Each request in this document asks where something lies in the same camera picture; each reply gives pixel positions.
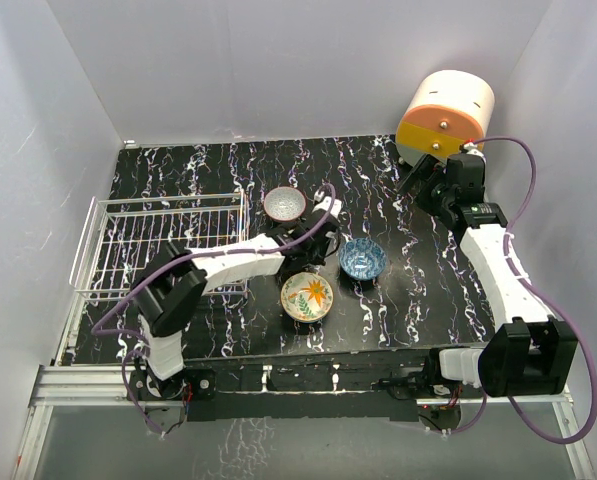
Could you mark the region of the grey bowl red rim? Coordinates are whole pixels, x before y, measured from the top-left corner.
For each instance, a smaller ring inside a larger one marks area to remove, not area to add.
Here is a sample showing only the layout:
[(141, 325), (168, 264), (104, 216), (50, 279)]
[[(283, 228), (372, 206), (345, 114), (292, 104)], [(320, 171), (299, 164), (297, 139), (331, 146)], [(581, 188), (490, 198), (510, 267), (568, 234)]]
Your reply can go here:
[(304, 194), (290, 186), (279, 186), (269, 191), (264, 198), (263, 209), (267, 216), (278, 223), (299, 218), (307, 207)]

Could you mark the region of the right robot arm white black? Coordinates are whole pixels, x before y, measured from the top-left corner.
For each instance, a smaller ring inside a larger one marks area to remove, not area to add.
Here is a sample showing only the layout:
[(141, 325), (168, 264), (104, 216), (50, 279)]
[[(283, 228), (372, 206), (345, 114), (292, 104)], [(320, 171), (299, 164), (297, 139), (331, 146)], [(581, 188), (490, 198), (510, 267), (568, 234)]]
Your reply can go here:
[(423, 155), (401, 182), (416, 187), (416, 205), (450, 230), (489, 302), (495, 333), (480, 347), (437, 347), (425, 362), (425, 388), (444, 397), (460, 383), (490, 397), (557, 395), (564, 389), (578, 339), (508, 265), (507, 219), (485, 193), (485, 160), (471, 151), (441, 162)]

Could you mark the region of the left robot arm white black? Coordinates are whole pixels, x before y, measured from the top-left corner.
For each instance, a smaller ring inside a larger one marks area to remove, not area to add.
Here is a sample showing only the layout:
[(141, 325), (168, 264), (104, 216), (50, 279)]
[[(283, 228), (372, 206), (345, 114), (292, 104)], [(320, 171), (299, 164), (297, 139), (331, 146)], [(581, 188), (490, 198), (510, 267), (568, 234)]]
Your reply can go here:
[(147, 344), (143, 386), (162, 399), (182, 392), (182, 331), (204, 296), (251, 278), (324, 264), (338, 227), (336, 213), (317, 210), (300, 222), (232, 245), (192, 250), (175, 242), (165, 246), (131, 290), (131, 306)]

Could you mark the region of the orange flower bowl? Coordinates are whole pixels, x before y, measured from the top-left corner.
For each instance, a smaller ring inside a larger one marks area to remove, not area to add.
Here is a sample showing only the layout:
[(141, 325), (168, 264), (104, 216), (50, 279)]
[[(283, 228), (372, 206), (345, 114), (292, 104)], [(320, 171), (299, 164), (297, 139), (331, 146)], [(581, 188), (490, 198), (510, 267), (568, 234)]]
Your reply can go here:
[(280, 291), (284, 312), (293, 320), (311, 324), (324, 319), (333, 303), (333, 289), (320, 275), (300, 272), (288, 278)]

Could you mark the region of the blue patterned bowl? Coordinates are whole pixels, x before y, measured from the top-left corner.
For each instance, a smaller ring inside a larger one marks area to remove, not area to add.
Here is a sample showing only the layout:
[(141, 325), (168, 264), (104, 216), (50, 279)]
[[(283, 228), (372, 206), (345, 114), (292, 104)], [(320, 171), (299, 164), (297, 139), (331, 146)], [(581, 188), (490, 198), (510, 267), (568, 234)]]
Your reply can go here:
[(339, 265), (350, 278), (370, 281), (387, 266), (384, 249), (370, 238), (355, 238), (342, 245), (338, 252)]

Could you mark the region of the round pastel drawer cabinet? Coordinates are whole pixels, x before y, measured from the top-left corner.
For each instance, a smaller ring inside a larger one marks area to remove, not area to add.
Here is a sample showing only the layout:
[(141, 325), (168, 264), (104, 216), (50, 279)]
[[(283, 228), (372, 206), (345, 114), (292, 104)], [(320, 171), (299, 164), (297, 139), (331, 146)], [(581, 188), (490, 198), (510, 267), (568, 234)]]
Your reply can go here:
[(424, 154), (444, 161), (465, 141), (484, 138), (494, 106), (494, 91), (482, 78), (459, 70), (430, 74), (398, 124), (400, 163), (413, 166)]

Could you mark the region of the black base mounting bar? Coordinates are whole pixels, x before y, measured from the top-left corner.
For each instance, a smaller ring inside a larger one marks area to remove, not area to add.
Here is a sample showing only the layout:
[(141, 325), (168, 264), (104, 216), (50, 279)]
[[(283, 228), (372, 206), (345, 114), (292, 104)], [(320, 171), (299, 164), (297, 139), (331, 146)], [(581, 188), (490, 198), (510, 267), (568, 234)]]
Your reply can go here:
[(387, 418), (393, 422), (421, 420), (438, 431), (458, 431), (466, 429), (469, 422), (456, 393), (448, 400), (424, 402), (412, 385), (396, 378), (380, 379), (364, 391), (347, 391), (339, 387), (337, 375), (333, 374), (327, 381), (331, 390), (277, 390), (271, 367), (263, 366), (260, 373), (260, 388), (255, 391), (221, 391), (219, 387), (226, 382), (210, 369), (186, 368), (173, 379), (162, 382), (165, 391), (161, 393), (148, 372), (135, 365), (125, 383), (127, 398), (136, 404), (181, 402), (182, 423), (266, 417)]

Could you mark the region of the aluminium frame rail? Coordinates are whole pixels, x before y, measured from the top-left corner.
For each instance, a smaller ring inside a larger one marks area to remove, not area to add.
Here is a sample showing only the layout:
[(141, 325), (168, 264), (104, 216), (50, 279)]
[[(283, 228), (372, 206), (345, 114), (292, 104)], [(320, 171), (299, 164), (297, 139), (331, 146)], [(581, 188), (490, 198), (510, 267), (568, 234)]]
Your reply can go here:
[[(512, 250), (510, 237), (504, 245)], [(530, 284), (513, 250), (508, 265), (519, 269), (526, 277), (523, 286), (572, 328), (578, 339), (575, 353), (586, 352), (579, 329)], [(345, 283), (338, 256), (328, 251), (319, 267), (333, 289), (334, 306), (340, 307), (354, 287)], [(480, 347), (493, 336), (429, 346), (381, 339), (371, 346), (366, 339), (369, 323), (361, 313), (350, 311), (338, 318), (329, 312), (308, 328), (321, 333), (340, 323), (346, 334), (361, 337), (357, 345), (343, 341), (324, 352), (277, 352), (272, 335), (266, 334), (260, 353), (199, 351), (201, 341), (216, 340), (220, 326), (234, 329), (243, 307), (251, 308), (256, 320), (270, 317), (285, 333), (302, 332), (303, 326), (284, 312), (280, 301), (283, 284), (295, 273), (251, 278), (204, 296), (182, 331), (184, 369), (215, 371), (226, 382), (219, 389), (228, 392), (258, 390), (263, 366), (274, 371), (277, 390), (331, 390), (327, 381), (333, 374), (347, 391), (364, 391), (380, 379), (396, 378), (412, 385), (424, 402), (448, 400), (456, 393), (469, 421), (467, 428), (438, 431), (421, 420), (387, 418), (266, 417), (182, 423), (179, 401), (136, 404), (127, 398), (125, 381), (135, 365), (146, 370), (147, 344), (131, 306), (131, 287), (113, 302), (87, 302), (77, 293), (79, 307), (107, 309), (91, 335), (120, 341), (122, 359), (111, 366), (40, 368), (31, 397), (29, 445), (22, 452), (17, 476), (37, 477), (50, 460), (65, 460), (70, 445), (78, 448), (85, 462), (82, 467), (68, 466), (64, 473), (68, 479), (182, 479), (208, 474), (212, 466), (218, 467), (222, 478), (377, 478), (388, 467), (395, 468), (399, 479), (418, 469), (443, 479), (556, 478), (560, 464), (551, 453), (561, 451), (568, 452), (574, 476), (589, 476), (583, 439), (592, 425), (576, 422), (565, 386), (557, 395), (490, 397), (471, 385), (429, 380), (425, 362), (432, 349)]]

